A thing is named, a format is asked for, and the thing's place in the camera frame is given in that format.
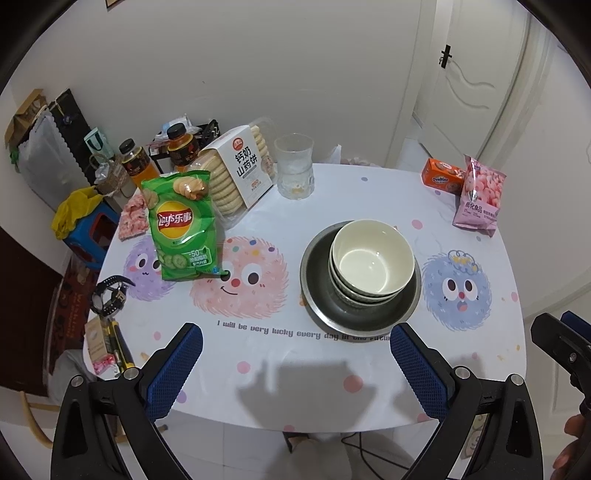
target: lay's chips bag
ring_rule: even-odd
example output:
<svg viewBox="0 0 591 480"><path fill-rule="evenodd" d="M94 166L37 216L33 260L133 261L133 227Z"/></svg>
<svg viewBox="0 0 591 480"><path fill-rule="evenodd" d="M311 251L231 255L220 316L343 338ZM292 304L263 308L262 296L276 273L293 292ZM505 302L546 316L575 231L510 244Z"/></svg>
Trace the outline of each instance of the lay's chips bag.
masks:
<svg viewBox="0 0 591 480"><path fill-rule="evenodd" d="M163 280L220 273L209 175L192 170L142 181Z"/></svg>

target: plastic bag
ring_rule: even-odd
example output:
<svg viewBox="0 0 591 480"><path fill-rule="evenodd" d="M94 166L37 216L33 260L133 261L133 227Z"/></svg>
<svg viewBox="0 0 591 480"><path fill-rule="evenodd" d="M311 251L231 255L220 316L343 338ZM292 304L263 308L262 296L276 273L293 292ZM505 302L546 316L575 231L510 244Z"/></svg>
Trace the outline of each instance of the plastic bag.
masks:
<svg viewBox="0 0 591 480"><path fill-rule="evenodd" d="M209 176L194 170L142 181L163 280L220 273Z"/></svg>
<svg viewBox="0 0 591 480"><path fill-rule="evenodd" d="M466 155L466 178L460 206L453 224L472 230L483 230L492 236L496 231L496 217L501 208L501 194L506 175L482 165Z"/></svg>

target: biscuit box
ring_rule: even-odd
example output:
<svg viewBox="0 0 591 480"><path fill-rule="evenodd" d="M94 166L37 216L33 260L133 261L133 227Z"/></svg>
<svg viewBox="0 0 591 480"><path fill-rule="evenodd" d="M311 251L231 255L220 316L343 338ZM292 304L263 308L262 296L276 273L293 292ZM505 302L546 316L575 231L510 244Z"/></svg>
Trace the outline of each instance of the biscuit box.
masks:
<svg viewBox="0 0 591 480"><path fill-rule="evenodd" d="M460 167L429 158L421 173L423 183L428 187L459 195L464 185L466 172Z"/></svg>

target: person's foot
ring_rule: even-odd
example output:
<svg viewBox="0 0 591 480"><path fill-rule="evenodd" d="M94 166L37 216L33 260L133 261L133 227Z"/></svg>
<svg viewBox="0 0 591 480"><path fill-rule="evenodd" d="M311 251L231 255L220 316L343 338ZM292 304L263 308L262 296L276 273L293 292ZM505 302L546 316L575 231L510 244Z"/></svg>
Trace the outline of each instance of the person's foot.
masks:
<svg viewBox="0 0 591 480"><path fill-rule="evenodd" d="M309 440L310 435L307 433L283 432L283 437L285 438L288 450L290 453L293 453L294 448L296 448L304 440Z"/></svg>

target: pink snack bag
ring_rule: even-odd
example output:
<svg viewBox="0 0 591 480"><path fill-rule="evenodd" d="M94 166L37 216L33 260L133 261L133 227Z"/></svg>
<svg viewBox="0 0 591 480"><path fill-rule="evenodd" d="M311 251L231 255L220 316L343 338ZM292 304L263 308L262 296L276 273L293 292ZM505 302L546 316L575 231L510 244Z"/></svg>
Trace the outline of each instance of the pink snack bag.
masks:
<svg viewBox="0 0 591 480"><path fill-rule="evenodd" d="M473 230L484 230L492 236L496 231L496 216L501 208L501 194L506 175L482 165L468 155L466 167L460 206L453 218L453 224Z"/></svg>

